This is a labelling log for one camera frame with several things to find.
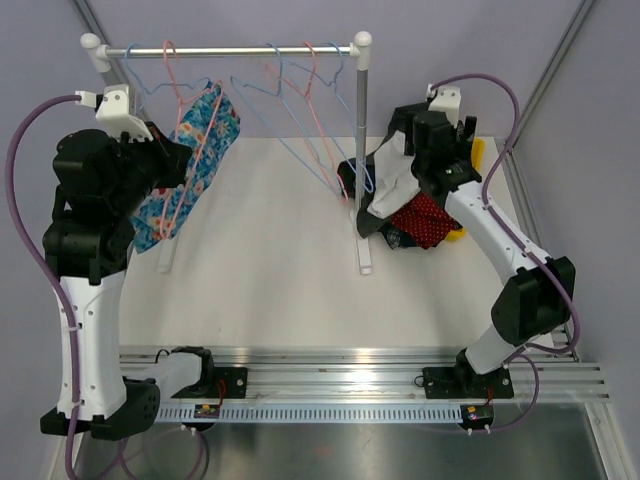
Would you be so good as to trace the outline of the blue floral skirt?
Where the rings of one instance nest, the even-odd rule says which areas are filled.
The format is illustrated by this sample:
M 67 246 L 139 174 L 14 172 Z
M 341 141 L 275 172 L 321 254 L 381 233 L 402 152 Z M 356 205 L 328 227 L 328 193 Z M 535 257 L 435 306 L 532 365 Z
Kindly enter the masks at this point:
M 223 85 L 208 83 L 182 116 L 170 140 L 191 149 L 185 181 L 158 187 L 131 216 L 133 246 L 142 254 L 174 238 L 217 174 L 223 157 L 240 134 L 241 119 Z

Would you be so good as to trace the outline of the white skirt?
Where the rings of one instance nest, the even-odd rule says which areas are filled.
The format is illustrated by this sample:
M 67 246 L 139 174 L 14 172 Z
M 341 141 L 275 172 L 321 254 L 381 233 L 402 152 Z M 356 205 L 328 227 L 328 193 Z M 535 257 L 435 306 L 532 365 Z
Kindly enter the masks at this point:
M 420 191 L 411 172 L 413 157 L 404 154 L 405 134 L 396 131 L 373 154 L 375 192 L 367 212 L 385 219 L 400 210 Z

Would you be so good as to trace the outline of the pink hanger of white skirt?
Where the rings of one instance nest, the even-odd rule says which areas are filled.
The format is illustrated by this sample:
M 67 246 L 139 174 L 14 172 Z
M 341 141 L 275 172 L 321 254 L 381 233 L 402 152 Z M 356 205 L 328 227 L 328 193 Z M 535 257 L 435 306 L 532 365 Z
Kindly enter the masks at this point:
M 183 112 L 183 109 L 185 107 L 195 107 L 198 101 L 200 101 L 201 99 L 206 100 L 208 95 L 213 95 L 216 92 L 217 88 L 220 88 L 221 93 L 224 92 L 224 89 L 222 88 L 222 84 L 220 82 L 211 83 L 209 80 L 207 80 L 205 82 L 205 86 L 202 89 L 197 89 L 197 85 L 195 85 L 194 87 L 190 87 L 189 85 L 187 85 L 189 89 L 195 91 L 195 94 L 189 98 L 183 96 L 179 82 L 177 81 L 174 74 L 171 60 L 169 59 L 169 57 L 172 57 L 175 62 L 178 62 L 179 58 L 177 49 L 171 40 L 165 40 L 163 42 L 162 57 L 164 66 L 169 75 L 170 86 L 178 101 L 178 116 L 174 129 L 173 140 L 177 143 L 179 143 L 181 140 L 184 140 L 186 146 L 195 148 L 192 154 L 192 160 L 190 160 L 188 164 L 186 182 L 184 185 L 182 185 L 180 196 L 178 197 L 171 214 L 169 212 L 169 207 L 172 205 L 172 202 L 174 200 L 174 194 L 167 194 L 163 204 L 159 224 L 159 234 L 160 238 L 165 240 L 171 239 L 174 236 L 174 231 L 176 229 L 183 204 L 185 203 L 188 191 L 193 182 L 193 177 L 197 173 L 198 164 L 203 155 L 206 141 L 210 135 L 214 121 L 216 120 L 216 116 L 220 108 L 221 99 L 218 98 L 216 100 L 216 103 L 214 104 L 212 110 L 211 118 L 209 120 L 209 124 L 206 128 L 192 126 L 191 124 L 186 122 L 186 114 Z

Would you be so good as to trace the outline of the red dotted skirt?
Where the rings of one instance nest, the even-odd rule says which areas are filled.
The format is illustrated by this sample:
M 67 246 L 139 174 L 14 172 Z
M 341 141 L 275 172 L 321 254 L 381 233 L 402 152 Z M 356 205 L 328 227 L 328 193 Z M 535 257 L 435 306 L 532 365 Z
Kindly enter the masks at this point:
M 402 248 L 435 248 L 451 232 L 462 229 L 431 197 L 422 193 L 395 212 L 390 222 L 393 233 L 399 234 Z

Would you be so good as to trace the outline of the blue hanger of grey skirt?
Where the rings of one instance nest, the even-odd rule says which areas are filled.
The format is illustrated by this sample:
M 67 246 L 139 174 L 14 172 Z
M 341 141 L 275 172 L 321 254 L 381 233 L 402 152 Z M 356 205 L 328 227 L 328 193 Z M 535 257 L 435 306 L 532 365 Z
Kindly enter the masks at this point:
M 316 58 L 318 62 L 318 76 L 321 77 L 326 83 L 334 82 L 331 86 L 327 87 L 319 79 L 314 80 L 312 88 L 313 104 L 316 113 L 325 124 L 326 132 L 333 136 L 338 142 L 338 139 L 335 137 L 335 135 L 330 132 L 330 128 L 328 127 L 327 122 L 321 117 L 319 108 L 316 106 L 314 94 L 317 87 L 325 87 L 334 92 L 336 100 L 341 99 L 341 96 L 338 93 L 337 89 L 337 81 L 339 80 L 342 73 L 342 68 L 344 67 L 344 54 L 340 51 L 340 47 L 338 45 L 331 43 L 327 45 L 330 51 L 336 53 L 339 56 L 339 63 L 337 70 L 333 73 L 333 76 L 326 79 L 320 73 L 319 60 L 321 48 L 314 45 L 312 45 L 312 47 L 316 52 Z M 285 61 L 294 61 L 302 65 L 303 67 L 307 67 L 308 69 L 312 67 L 311 54 L 309 50 L 304 46 L 304 43 L 302 44 L 302 51 L 308 56 L 305 61 L 295 60 L 293 56 L 287 53 L 283 48 L 278 48 L 282 51 L 282 55 Z M 275 81 L 275 78 L 269 74 L 269 71 L 265 68 L 265 65 L 267 63 L 270 63 L 275 68 L 275 70 L 278 71 L 280 62 L 278 60 L 278 57 L 276 56 L 275 51 L 268 45 L 267 49 L 274 55 L 274 57 L 270 60 L 264 60 L 260 63 L 260 68 L 264 73 L 264 78 L 258 82 L 251 82 L 238 76 L 233 76 L 230 78 L 231 86 L 239 99 L 242 100 L 247 109 L 255 116 L 256 120 L 264 128 L 265 132 L 268 133 L 273 139 L 277 140 L 285 148 L 286 152 L 291 154 L 292 158 L 296 160 L 307 173 L 311 174 L 315 180 L 319 181 L 323 187 L 327 188 L 335 197 L 337 197 L 328 188 L 326 181 L 324 180 L 319 170 L 319 167 L 317 166 L 316 162 L 314 161 L 312 155 L 305 145 L 303 135 L 299 132 L 296 124 L 290 118 L 287 110 L 280 103 L 280 100 L 277 97 L 277 83 Z M 305 89 L 307 81 L 309 79 L 309 74 L 307 72 L 302 69 L 296 68 L 288 64 L 287 62 L 284 63 L 284 76 L 287 79 L 293 79 L 302 90 Z M 292 113 L 295 115 L 297 120 L 302 124 L 303 129 L 308 135 L 310 143 L 320 154 L 321 160 L 324 162 L 324 164 L 328 168 L 331 168 L 331 163 L 329 161 L 328 155 L 326 154 L 320 138 L 320 134 L 318 133 L 315 122 L 308 110 L 306 102 L 298 93 L 293 91 L 285 83 L 282 83 L 281 86 L 284 100 L 292 110 Z M 333 155 L 339 163 L 343 160 L 342 155 L 335 149 L 333 149 Z

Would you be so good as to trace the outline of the plaid skirt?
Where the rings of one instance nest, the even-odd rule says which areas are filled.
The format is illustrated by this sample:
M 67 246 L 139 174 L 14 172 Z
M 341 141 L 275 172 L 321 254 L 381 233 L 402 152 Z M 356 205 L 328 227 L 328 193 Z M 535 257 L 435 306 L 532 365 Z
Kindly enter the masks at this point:
M 382 234 L 387 245 L 392 250 L 420 248 L 420 245 L 409 233 L 399 229 L 391 223 L 382 226 L 379 232 Z

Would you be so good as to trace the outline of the pink hanger of red skirt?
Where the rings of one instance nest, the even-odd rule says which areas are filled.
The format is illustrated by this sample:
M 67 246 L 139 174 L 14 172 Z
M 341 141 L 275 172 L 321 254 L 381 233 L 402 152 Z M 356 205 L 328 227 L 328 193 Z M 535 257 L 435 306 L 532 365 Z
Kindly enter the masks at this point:
M 309 150 L 310 154 L 312 155 L 317 166 L 319 167 L 319 170 L 324 180 L 326 181 L 328 188 L 340 199 L 340 201 L 343 204 L 347 204 L 349 202 L 349 195 L 347 192 L 347 188 L 344 185 L 343 179 L 338 173 L 339 162 L 335 159 L 333 155 L 333 149 L 335 149 L 338 153 L 342 155 L 344 161 L 347 160 L 346 154 L 344 153 L 341 146 L 338 144 L 337 140 L 326 132 L 325 124 L 316 113 L 313 100 L 312 100 L 312 88 L 313 88 L 313 83 L 315 79 L 319 79 L 327 87 L 331 86 L 332 83 L 334 82 L 326 83 L 321 77 L 318 76 L 317 74 L 318 62 L 316 58 L 316 52 L 310 43 L 308 42 L 304 43 L 304 46 L 309 50 L 311 54 L 312 67 L 310 69 L 308 69 L 307 67 L 303 67 L 302 65 L 291 60 L 285 61 L 282 55 L 282 51 L 278 47 L 276 47 L 274 44 L 271 44 L 271 43 L 268 43 L 268 46 L 275 51 L 276 56 L 278 57 L 278 60 L 280 62 L 280 67 L 278 71 L 276 71 L 275 68 L 270 63 L 267 63 L 265 65 L 265 68 L 269 71 L 269 74 L 275 78 L 275 81 L 277 83 L 277 91 L 278 91 L 277 97 L 279 98 L 280 103 L 287 110 L 290 118 L 296 124 L 299 132 L 303 135 L 305 145 Z M 285 62 L 287 62 L 288 64 L 296 68 L 302 69 L 309 74 L 309 79 L 307 81 L 307 84 L 304 90 L 302 90 L 293 79 L 287 79 L 284 76 Z M 324 146 L 324 149 L 326 151 L 326 154 L 328 155 L 329 161 L 331 163 L 331 168 L 328 168 L 324 164 L 324 162 L 321 160 L 320 154 L 317 152 L 315 147 L 310 143 L 310 140 L 308 139 L 308 135 L 306 131 L 303 129 L 302 124 L 297 120 L 295 115 L 292 113 L 292 110 L 289 108 L 288 104 L 284 100 L 284 96 L 282 93 L 282 86 L 281 86 L 282 83 L 285 83 L 286 85 L 288 85 L 293 91 L 298 93 L 306 102 L 308 110 L 315 122 L 318 133 L 320 134 L 320 138 Z

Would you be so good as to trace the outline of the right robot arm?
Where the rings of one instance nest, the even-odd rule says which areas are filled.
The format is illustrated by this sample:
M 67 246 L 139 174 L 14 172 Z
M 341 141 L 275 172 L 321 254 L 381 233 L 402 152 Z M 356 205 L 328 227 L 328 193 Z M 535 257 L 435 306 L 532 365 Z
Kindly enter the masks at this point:
M 511 398 L 507 362 L 570 317 L 574 265 L 531 242 L 490 199 L 471 162 L 475 128 L 475 118 L 452 123 L 426 102 L 396 108 L 388 127 L 389 134 L 404 134 L 421 191 L 468 230 L 502 283 L 485 333 L 457 354 L 454 366 L 424 368 L 429 399 Z

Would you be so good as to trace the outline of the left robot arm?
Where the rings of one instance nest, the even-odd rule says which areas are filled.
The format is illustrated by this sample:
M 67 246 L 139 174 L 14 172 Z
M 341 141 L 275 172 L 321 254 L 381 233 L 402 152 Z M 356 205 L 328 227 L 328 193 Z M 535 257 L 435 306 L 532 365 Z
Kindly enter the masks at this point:
M 157 187 L 185 180 L 191 149 L 154 123 L 138 136 L 98 129 L 59 141 L 52 223 L 45 261 L 57 285 L 63 380 L 57 406 L 40 420 L 45 434 L 89 433 L 119 441 L 148 430 L 162 402 L 178 393 L 205 397 L 217 383 L 210 350 L 183 346 L 142 373 L 124 376 L 119 307 L 134 239 L 131 216 Z

